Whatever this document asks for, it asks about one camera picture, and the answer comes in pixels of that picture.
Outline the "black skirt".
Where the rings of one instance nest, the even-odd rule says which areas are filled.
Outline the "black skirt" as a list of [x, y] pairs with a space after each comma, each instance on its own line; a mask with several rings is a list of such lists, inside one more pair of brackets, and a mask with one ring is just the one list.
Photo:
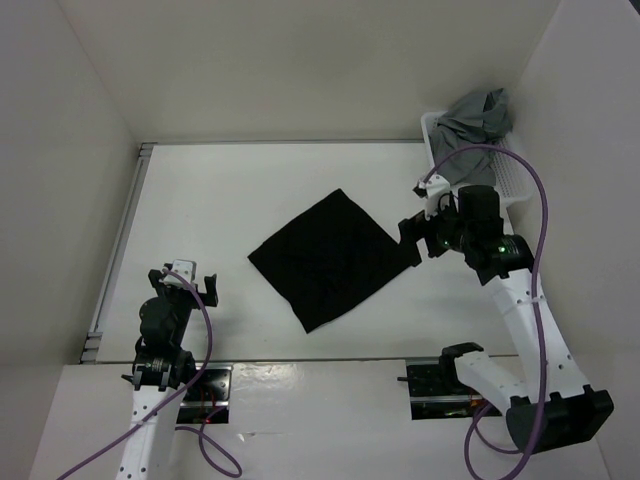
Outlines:
[[396, 242], [343, 190], [295, 217], [248, 255], [311, 333], [410, 267]]

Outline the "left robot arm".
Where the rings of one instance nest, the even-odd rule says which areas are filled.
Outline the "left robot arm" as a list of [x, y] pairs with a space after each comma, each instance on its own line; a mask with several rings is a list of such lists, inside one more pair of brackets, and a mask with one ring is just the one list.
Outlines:
[[195, 283], [197, 263], [175, 260], [149, 272], [155, 296], [139, 309], [140, 338], [129, 382], [133, 386], [131, 428], [116, 477], [166, 479], [181, 402], [198, 390], [193, 355], [181, 347], [194, 310], [218, 303], [216, 275], [205, 290]]

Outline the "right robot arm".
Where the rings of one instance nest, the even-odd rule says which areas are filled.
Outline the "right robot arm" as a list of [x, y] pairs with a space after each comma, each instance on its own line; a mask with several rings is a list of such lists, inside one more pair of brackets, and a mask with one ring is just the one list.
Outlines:
[[506, 420], [517, 452], [534, 439], [541, 453], [591, 440], [614, 410], [605, 390], [594, 389], [574, 361], [538, 279], [526, 240], [505, 231], [500, 196], [490, 186], [430, 181], [420, 189], [425, 209], [400, 222], [401, 244], [415, 263], [419, 241], [427, 254], [463, 256], [503, 316], [525, 377], [495, 363], [484, 349], [466, 342], [446, 347], [438, 381], [450, 393], [471, 389]]

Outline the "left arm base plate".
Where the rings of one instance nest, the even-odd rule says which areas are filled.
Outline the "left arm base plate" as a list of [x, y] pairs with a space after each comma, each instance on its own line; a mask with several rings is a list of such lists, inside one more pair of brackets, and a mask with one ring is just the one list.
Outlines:
[[177, 416], [178, 426], [227, 424], [233, 367], [214, 363], [187, 391]]

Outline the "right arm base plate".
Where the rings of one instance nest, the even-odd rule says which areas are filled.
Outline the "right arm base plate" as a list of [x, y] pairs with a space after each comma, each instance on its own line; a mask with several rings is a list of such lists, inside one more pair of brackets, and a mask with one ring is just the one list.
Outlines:
[[414, 421], [470, 418], [485, 404], [469, 387], [450, 385], [437, 359], [408, 360], [405, 369], [397, 381], [407, 387]]

